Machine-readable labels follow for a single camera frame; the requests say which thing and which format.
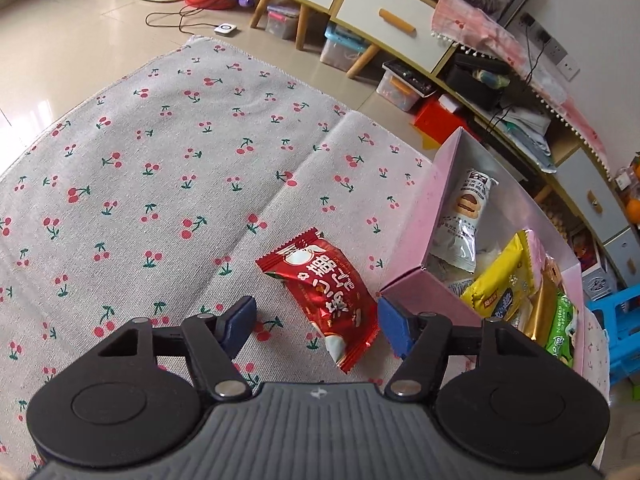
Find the clear white cake packet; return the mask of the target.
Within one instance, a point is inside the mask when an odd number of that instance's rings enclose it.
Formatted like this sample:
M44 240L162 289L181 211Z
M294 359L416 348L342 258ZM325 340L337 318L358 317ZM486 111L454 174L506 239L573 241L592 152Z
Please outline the clear white cake packet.
M452 266L441 258L433 255L427 257L427 271L431 272L450 292L460 297L465 289L485 272L500 255L499 249L484 250L476 256L476 266L473 272L468 272Z

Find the red candy snack packet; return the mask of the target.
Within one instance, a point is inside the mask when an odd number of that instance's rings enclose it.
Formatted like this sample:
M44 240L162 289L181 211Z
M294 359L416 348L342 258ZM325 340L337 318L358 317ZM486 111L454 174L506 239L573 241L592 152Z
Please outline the red candy snack packet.
M350 372L378 336L378 305L341 249L311 228L256 264L284 284L334 363Z

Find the grey puff pastry packet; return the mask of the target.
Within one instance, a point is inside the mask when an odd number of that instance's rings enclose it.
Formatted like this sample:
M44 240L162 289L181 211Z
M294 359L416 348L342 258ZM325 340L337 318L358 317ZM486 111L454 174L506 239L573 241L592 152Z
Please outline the grey puff pastry packet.
M454 187L439 216L432 237L431 254L450 266L474 273L478 225L498 181L470 168Z

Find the yellow biscuit packet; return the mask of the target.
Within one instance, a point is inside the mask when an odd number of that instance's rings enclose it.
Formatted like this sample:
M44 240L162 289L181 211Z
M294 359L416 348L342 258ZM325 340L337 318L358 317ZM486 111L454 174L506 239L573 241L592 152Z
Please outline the yellow biscuit packet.
M510 321L534 290L532 263L524 230L519 230L460 299L481 318Z

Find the gold snack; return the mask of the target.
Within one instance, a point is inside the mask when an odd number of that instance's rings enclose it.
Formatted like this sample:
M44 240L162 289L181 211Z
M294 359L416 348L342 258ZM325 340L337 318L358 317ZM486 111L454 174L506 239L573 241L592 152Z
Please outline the gold snack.
M538 346L548 341L556 310L556 293L559 291L544 274L541 274L539 289L530 297L532 310L524 327L524 334Z

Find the green chips packet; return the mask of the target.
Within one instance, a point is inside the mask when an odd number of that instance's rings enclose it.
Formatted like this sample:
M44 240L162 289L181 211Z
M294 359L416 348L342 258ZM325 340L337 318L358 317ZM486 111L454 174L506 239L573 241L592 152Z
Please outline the green chips packet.
M573 366L573 338L576 333L577 310L565 292L556 293L556 310L544 348L568 367Z

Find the brown beef cake packet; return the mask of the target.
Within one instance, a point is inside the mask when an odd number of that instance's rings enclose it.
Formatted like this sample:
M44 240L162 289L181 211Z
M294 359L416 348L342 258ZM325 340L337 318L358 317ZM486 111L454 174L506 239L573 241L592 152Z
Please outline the brown beef cake packet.
M552 281L553 284L555 284L557 289L561 292L564 290L561 269L555 260L549 255L546 255L546 262L544 263L544 270L542 270L542 273Z

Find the white printed storage box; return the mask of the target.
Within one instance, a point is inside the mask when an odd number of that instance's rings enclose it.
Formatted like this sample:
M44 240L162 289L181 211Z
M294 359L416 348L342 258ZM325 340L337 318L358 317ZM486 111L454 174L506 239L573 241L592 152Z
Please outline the white printed storage box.
M608 258L584 226L570 234L570 246L582 269L582 290L590 301L617 292L617 280Z

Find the blue plastic stool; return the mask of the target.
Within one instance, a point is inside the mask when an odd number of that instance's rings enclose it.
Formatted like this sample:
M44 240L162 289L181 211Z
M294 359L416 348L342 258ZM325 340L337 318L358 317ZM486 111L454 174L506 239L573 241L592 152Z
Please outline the blue plastic stool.
M610 381L615 385L639 371L639 285L628 287L587 308L608 336Z

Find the red box under cabinet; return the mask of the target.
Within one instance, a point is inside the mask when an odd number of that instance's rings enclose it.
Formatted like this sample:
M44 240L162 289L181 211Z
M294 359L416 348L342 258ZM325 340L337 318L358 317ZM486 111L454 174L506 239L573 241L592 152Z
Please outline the red box under cabinet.
M458 113L451 113L439 103L437 96L425 99L420 104L413 119L413 128L420 133L422 148L439 148L459 128L464 129L474 139L478 136L472 126Z

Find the orange fruit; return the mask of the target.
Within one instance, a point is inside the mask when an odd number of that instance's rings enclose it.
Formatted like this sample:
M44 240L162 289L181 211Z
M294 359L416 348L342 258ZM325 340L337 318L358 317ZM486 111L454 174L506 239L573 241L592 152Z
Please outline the orange fruit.
M637 226L640 224L640 200L631 198L625 205L625 214L628 221Z

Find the clear storage box black lid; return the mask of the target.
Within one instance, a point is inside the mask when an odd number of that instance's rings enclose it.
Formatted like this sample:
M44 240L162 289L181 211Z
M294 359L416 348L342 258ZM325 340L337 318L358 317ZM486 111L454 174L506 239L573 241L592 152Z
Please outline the clear storage box black lid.
M431 79L401 60L386 61L382 69L384 75L376 87L376 93L403 112L410 112L417 102L436 91Z

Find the black bin on shelf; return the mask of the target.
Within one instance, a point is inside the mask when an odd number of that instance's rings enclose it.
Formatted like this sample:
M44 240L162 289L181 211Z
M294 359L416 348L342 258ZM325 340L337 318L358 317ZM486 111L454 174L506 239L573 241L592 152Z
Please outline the black bin on shelf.
M463 99L490 110L509 87L511 67L493 58L457 53L452 57L445 82Z

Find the clear storage box blue lid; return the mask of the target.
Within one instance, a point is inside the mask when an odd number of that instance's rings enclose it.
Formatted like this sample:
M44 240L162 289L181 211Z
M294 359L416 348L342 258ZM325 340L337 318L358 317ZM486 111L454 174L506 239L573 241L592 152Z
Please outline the clear storage box blue lid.
M324 38L320 62L342 72L347 72L369 47L366 40L333 22L326 25Z

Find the pink cherry cloth cover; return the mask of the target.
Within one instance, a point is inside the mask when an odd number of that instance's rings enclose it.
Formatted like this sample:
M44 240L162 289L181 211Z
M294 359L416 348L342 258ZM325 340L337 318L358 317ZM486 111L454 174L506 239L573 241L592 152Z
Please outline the pink cherry cloth cover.
M612 180L608 156L600 136L555 76L544 66L533 68L526 47L510 32L464 0L438 0L431 30L435 36L506 62L570 126L601 166L605 177Z

